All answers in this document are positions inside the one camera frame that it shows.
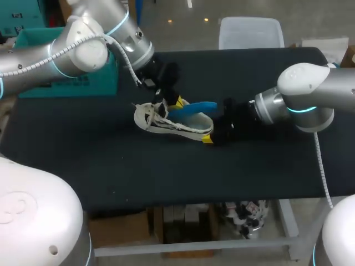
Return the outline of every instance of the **white cable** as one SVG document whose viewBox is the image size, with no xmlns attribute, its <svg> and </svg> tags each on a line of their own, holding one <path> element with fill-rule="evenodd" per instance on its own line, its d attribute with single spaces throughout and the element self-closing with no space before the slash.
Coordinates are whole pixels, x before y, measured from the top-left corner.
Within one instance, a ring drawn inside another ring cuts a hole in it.
<svg viewBox="0 0 355 266">
<path fill-rule="evenodd" d="M 131 62 L 129 61 L 128 59 L 128 56 L 126 54 L 126 52 L 124 51 L 124 49 L 122 48 L 122 46 L 119 44 L 119 42 L 117 42 L 114 38 L 112 38 L 111 36 L 108 36 L 108 35 L 105 35 L 104 38 L 110 43 L 110 44 L 114 44 L 118 49 L 119 51 L 121 52 L 122 54 L 122 57 L 123 59 L 125 60 L 126 64 L 127 64 L 127 67 L 129 69 L 129 72 L 133 78 L 133 80 L 138 83 L 138 84 L 142 84 L 142 82 L 139 80 L 139 78 L 137 77 L 137 75 L 134 73 L 134 70 L 132 68 L 132 64 Z"/>
<path fill-rule="evenodd" d="M 62 55 L 68 53 L 69 51 L 73 50 L 74 48 L 76 48 L 77 46 L 83 44 L 84 42 L 87 42 L 91 39 L 95 39 L 95 38 L 103 38 L 105 39 L 108 43 L 110 44 L 114 44 L 118 49 L 119 51 L 121 52 L 122 56 L 123 56 L 123 59 L 125 60 L 127 66 L 128 66 L 128 69 L 129 69 L 129 72 L 133 78 L 133 80 L 136 82 L 136 84 L 141 84 L 141 81 L 138 79 L 138 77 L 136 76 L 136 74 L 134 73 L 134 70 L 132 68 L 132 65 L 131 65 L 131 62 L 129 61 L 129 58 L 126 54 L 126 52 L 124 51 L 124 49 L 122 48 L 122 46 L 114 39 L 112 38 L 111 36 L 108 36 L 108 35 L 105 35 L 105 34 L 96 34 L 96 35 L 90 35 L 90 36 L 87 36 L 87 37 L 84 37 L 83 39 L 80 39 L 76 42 L 74 42 L 72 45 L 69 45 L 68 47 L 64 48 L 63 50 L 55 53 L 54 55 L 48 57 L 48 58 L 45 58 L 35 64 L 32 64 L 30 66 L 27 66 L 23 69 L 20 69 L 20 70 L 15 70 L 15 71 L 10 71 L 10 72 L 5 72 L 5 73 L 0 73 L 0 78 L 6 78 L 8 76 L 17 76 L 17 75 L 21 75 L 21 74 L 24 74 L 24 73 L 27 73 L 31 70 L 34 70 L 34 69 L 37 69 L 39 67 L 42 67 L 50 62 L 52 62 L 54 59 L 57 59 L 59 57 L 61 57 Z"/>
<path fill-rule="evenodd" d="M 326 180 L 326 174 L 324 173 L 320 141 L 318 139 L 318 134 L 316 132 L 314 133 L 314 136 L 315 136 L 316 152 L 317 152 L 317 157 L 318 157 L 319 170 L 321 172 L 321 177 L 322 177 L 322 181 L 323 181 L 323 187 L 324 187 L 324 191 L 326 193 L 326 198 L 327 198 L 329 207 L 332 209 L 332 208 L 334 208 L 334 206 L 333 206 L 332 199 L 331 199 L 331 197 L 329 195 L 328 185 L 327 185 L 327 180 Z"/>
</svg>

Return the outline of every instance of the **white cylinder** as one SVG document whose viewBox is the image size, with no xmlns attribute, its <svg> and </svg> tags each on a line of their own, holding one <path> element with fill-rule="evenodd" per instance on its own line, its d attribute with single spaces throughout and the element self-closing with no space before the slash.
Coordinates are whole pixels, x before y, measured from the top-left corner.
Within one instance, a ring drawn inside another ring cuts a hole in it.
<svg viewBox="0 0 355 266">
<path fill-rule="evenodd" d="M 5 158 L 0 184 L 0 265 L 60 265 L 83 224 L 73 189 L 55 175 Z"/>
<path fill-rule="evenodd" d="M 355 262 L 355 195 L 340 201 L 323 226 L 323 245 L 332 265 Z"/>
</svg>

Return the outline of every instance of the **concrete floor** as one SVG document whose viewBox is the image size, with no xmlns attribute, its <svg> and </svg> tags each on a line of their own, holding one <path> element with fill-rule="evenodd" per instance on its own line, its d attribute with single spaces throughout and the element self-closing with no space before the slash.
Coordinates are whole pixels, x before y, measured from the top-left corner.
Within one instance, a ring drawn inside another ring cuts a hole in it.
<svg viewBox="0 0 355 266">
<path fill-rule="evenodd" d="M 187 0 L 144 0 L 141 28 L 157 50 L 217 49 L 220 20 L 236 16 L 277 19 L 286 47 L 312 37 L 348 36 L 355 43 L 352 0 L 191 1 L 192 8 Z"/>
<path fill-rule="evenodd" d="M 277 19 L 285 46 L 302 38 L 348 36 L 355 43 L 353 0 L 145 0 L 141 29 L 158 51 L 210 50 L 218 48 L 220 21 L 224 17 Z M 291 204 L 296 219 L 309 219 L 317 199 L 297 199 Z M 271 212 L 262 238 L 283 235 L 277 213 Z M 308 260 L 290 262 L 286 248 L 230 249 L 210 259 L 162 259 L 159 254 L 98 259 L 99 266 L 114 265 L 243 265 L 307 266 Z"/>
</svg>

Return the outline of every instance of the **black tabletop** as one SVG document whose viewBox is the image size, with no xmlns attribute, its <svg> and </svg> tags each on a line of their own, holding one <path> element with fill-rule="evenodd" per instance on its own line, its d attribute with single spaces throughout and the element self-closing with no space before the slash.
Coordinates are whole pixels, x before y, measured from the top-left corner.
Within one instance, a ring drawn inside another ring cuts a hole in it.
<svg viewBox="0 0 355 266">
<path fill-rule="evenodd" d="M 159 53 L 177 62 L 176 89 L 189 102 L 250 100 L 276 85 L 288 66 L 323 65 L 317 49 L 249 49 Z M 139 129 L 132 103 L 152 94 L 120 70 L 117 96 L 18 99 L 4 133 L 5 156 L 67 181 L 83 208 L 102 211 L 155 204 L 322 197 L 313 135 L 279 126 L 276 140 L 224 147 Z M 319 138 L 332 196 L 355 193 L 355 125 L 336 111 Z"/>
</svg>

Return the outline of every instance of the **white sneaker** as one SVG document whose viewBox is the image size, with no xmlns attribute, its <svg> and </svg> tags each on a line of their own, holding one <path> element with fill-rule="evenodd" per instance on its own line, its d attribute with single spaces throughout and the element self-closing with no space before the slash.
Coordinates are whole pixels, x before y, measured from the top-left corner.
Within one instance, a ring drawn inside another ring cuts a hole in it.
<svg viewBox="0 0 355 266">
<path fill-rule="evenodd" d="M 182 99 L 184 105 L 189 103 Z M 184 117 L 178 121 L 167 119 L 169 107 L 162 103 L 137 104 L 134 121 L 141 129 L 158 134 L 176 134 L 192 140 L 202 140 L 213 130 L 213 121 L 203 113 Z"/>
</svg>

